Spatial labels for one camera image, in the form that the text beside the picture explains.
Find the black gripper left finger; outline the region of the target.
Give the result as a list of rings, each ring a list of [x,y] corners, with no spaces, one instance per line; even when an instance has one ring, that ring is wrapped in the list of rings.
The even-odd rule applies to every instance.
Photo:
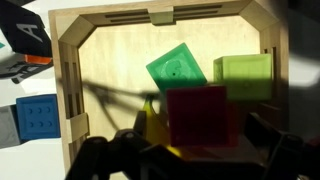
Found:
[[[101,136],[85,140],[65,180],[109,180],[117,172],[130,180],[185,178],[187,167],[181,159],[142,136],[146,120],[146,112],[140,111],[134,127],[119,130],[111,141]]]

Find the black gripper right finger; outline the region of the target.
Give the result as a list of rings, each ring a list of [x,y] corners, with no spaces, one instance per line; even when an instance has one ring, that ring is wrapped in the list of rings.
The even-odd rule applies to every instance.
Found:
[[[280,131],[257,113],[246,117],[244,135],[266,153],[262,180],[297,180],[300,175],[320,180],[320,146]]]

